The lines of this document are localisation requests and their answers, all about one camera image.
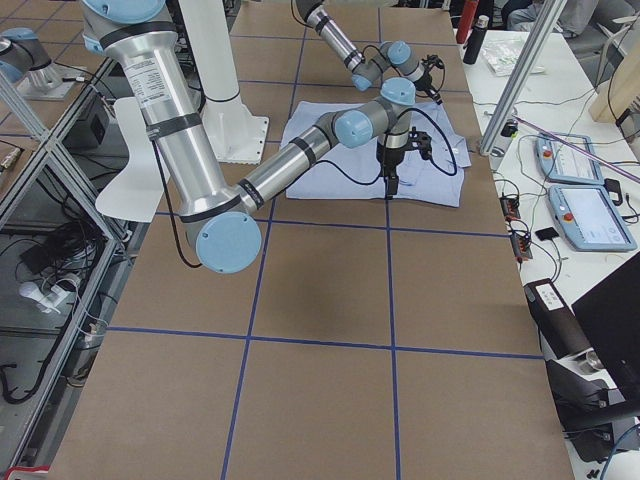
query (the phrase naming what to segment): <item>black clamp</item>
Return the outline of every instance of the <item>black clamp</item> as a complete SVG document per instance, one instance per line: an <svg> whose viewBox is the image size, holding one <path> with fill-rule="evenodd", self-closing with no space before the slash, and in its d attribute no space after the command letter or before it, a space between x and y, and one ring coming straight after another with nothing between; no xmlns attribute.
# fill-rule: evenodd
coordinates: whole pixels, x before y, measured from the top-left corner
<svg viewBox="0 0 640 480"><path fill-rule="evenodd" d="M409 131L409 139L403 147L386 148L382 144L378 143L376 159L380 162L380 176L384 179L385 199L391 200L394 195L398 194L400 177L398 176L397 167L403 162L404 154L406 152L412 152L415 150L420 152L420 158L425 161L429 161L433 158L431 137L427 132L416 130L416 127L413 127Z"/></svg>

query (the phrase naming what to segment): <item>white table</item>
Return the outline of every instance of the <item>white table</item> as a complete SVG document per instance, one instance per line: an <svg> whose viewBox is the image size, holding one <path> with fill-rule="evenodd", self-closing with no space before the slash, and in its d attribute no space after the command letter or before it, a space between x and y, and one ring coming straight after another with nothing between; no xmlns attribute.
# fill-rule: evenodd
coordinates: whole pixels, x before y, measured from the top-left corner
<svg viewBox="0 0 640 480"><path fill-rule="evenodd" d="M526 36L526 33L489 31L485 41L504 40L518 36ZM592 87L586 75L580 68L564 38L559 34L552 34L542 51L537 65L545 68L544 73L531 75L523 89L519 102L552 102L560 103L568 99L579 97L588 92ZM481 129L485 129L489 122L489 115L504 87L508 77L497 77L482 54L475 65L465 65L465 73L469 82L469 89L474 98L476 115ZM561 106L518 103L516 108L519 116L541 126L542 128L556 132L572 132L588 135L593 142L611 142L622 138L618 129L612 124L595 123L589 113L588 107L596 98L596 95L588 93L582 98L564 103ZM522 193L541 193L541 187L532 180L522 175L520 161L518 160L518 145L520 146L520 159L522 168L530 177L542 181L533 155L533 137L525 135L536 134L527 127L520 126L520 133L513 141L509 151L498 169L496 178L507 178L516 183ZM635 161L636 158L624 141L611 145L594 146L596 154L610 162ZM630 171L640 175L640 167L629 167ZM640 185L627 180L615 172L603 167L605 177L620 180L623 195L630 195L631 205L640 209ZM496 184L498 192L503 191L503 182ZM515 189L509 185L504 186L507 193L513 193ZM621 207L623 214L631 214L631 211ZM544 227L554 226L552 214L546 198L537 201L534 196L524 196L520 199L520 213L531 231ZM640 240L640 224L630 227L632 235ZM545 248L555 256L555 250L549 242L544 242ZM619 265L628 260L637 251L629 253L585 253L576 252L562 238L555 240L560 254L565 260L562 262L562 273L555 282L556 287L571 305L596 283L609 275ZM533 248L533 260L524 262L521 270L523 285L541 278L551 277L553 263L542 251ZM566 366L574 367L572 362L564 361ZM582 462L573 447L567 442L571 462L576 479L585 478L585 474L592 468L600 468L595 462L585 464ZM607 472L606 480L637 480L640 478L640 452L619 454L615 457Z"/></svg>

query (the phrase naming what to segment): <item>cloth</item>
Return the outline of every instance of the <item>cloth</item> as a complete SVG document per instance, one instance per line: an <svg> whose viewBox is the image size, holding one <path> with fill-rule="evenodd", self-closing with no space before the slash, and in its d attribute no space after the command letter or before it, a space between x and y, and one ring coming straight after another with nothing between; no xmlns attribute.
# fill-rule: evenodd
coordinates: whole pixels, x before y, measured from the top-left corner
<svg viewBox="0 0 640 480"><path fill-rule="evenodd" d="M542 1L534 1L527 8L514 10L507 18L507 30L530 32L542 9ZM559 29L567 38L577 37L586 28L598 6L598 0L567 0L558 19Z"/></svg>
<svg viewBox="0 0 640 480"><path fill-rule="evenodd" d="M300 102L287 123L281 147L301 134L324 113L357 108L354 104L329 104ZM447 114L440 105L434 103L418 104L416 108L424 111L443 130L454 150L458 173L448 177L439 172L431 162L422 160L418 152L407 152L404 161L398 165L400 177L398 194L395 198L409 198L425 202L457 207L460 205L460 191L464 181L464 167L471 161L464 137L457 135L449 122ZM412 112L412 126L426 131L432 137L434 161L445 171L452 172L453 164L449 151L435 128L420 114ZM372 181L380 173L380 164L376 160L376 139L355 149L342 145L336 146L323 159L331 160L340 166L352 178ZM369 199L384 198L385 185L382 178L373 185L361 186L344 177L332 165L321 163L300 177L286 192L287 198L298 199Z"/></svg>

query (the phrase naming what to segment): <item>monitor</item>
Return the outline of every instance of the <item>monitor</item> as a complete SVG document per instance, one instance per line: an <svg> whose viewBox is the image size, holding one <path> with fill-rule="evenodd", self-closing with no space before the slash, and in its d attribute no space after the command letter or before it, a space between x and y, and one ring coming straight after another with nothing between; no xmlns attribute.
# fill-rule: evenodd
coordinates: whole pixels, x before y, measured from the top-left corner
<svg viewBox="0 0 640 480"><path fill-rule="evenodd" d="M640 253L573 304L573 312L626 400L640 400Z"/></svg>

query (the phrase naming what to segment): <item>small black device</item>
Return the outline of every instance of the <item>small black device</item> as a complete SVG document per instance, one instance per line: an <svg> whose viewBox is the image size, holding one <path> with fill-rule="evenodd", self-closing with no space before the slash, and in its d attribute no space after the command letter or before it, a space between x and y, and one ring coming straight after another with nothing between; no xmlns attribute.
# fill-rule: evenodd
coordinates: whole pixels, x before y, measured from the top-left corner
<svg viewBox="0 0 640 480"><path fill-rule="evenodd" d="M536 230L534 233L541 242L544 242L545 240L553 240L560 236L558 231L553 227L541 228L540 230Z"/></svg>
<svg viewBox="0 0 640 480"><path fill-rule="evenodd" d="M489 28L489 17L486 15L480 15L478 21L473 26L469 40L467 40L467 49L462 61L467 65L473 65L478 59L478 54L482 48L482 42L487 34L487 28Z"/></svg>
<svg viewBox="0 0 640 480"><path fill-rule="evenodd" d="M531 316L557 358L591 348L589 340L551 280L545 278L527 283L524 293Z"/></svg>

